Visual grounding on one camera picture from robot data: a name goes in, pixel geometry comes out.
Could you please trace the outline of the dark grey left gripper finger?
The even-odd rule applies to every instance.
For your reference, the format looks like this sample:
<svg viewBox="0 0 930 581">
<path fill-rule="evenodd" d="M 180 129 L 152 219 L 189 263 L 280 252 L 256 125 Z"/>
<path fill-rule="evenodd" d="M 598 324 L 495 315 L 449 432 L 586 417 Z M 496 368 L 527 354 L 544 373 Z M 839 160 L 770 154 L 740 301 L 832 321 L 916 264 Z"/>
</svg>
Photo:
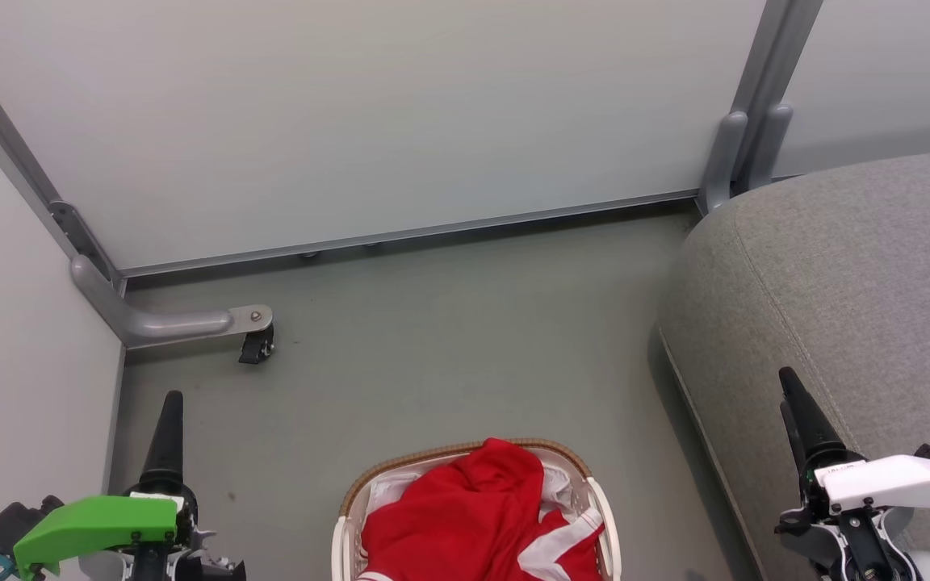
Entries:
<svg viewBox="0 0 930 581">
<path fill-rule="evenodd" d="M 143 471 L 143 489 L 183 489 L 184 398 L 169 392 L 163 402 Z"/>
</svg>

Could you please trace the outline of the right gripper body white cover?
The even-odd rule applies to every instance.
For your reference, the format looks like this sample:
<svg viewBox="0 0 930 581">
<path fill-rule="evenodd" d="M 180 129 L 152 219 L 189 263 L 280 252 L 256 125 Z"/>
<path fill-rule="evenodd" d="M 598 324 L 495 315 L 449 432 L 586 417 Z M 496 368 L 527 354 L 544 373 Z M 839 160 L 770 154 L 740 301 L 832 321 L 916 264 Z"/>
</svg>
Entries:
<svg viewBox="0 0 930 581">
<path fill-rule="evenodd" d="M 820 580 L 930 580 L 930 552 L 895 541 L 916 510 L 930 510 L 930 446 L 807 471 L 776 533 Z"/>
</svg>

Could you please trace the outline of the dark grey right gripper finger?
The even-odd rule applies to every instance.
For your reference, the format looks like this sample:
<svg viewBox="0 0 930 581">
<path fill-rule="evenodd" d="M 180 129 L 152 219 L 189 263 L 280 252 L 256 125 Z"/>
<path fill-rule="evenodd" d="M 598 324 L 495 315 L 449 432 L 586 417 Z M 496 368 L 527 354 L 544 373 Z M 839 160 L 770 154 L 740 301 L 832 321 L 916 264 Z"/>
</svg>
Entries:
<svg viewBox="0 0 930 581">
<path fill-rule="evenodd" d="M 791 455 L 794 457 L 794 463 L 796 463 L 797 475 L 798 477 L 805 477 L 805 446 L 801 438 L 800 430 L 798 430 L 796 415 L 794 414 L 793 409 L 791 409 L 789 401 L 782 401 L 780 403 L 780 412 L 783 422 L 785 422 L 787 441 L 789 442 Z"/>
<path fill-rule="evenodd" d="M 820 466 L 826 458 L 843 457 L 845 445 L 793 368 L 780 369 L 780 386 L 783 401 L 790 402 L 796 415 L 805 446 L 806 466 Z"/>
</svg>

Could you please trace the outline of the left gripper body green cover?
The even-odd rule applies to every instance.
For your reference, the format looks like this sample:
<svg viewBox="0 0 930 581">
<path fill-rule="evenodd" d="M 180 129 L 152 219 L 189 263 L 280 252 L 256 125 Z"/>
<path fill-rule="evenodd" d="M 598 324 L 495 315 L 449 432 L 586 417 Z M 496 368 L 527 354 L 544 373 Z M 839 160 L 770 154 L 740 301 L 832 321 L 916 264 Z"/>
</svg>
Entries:
<svg viewBox="0 0 930 581">
<path fill-rule="evenodd" d="M 55 508 L 15 543 L 12 560 L 22 580 L 59 575 L 65 560 L 102 552 L 118 556 L 121 580 L 244 580 L 243 562 L 211 558 L 210 533 L 198 524 L 188 486 L 140 484 Z"/>
</svg>

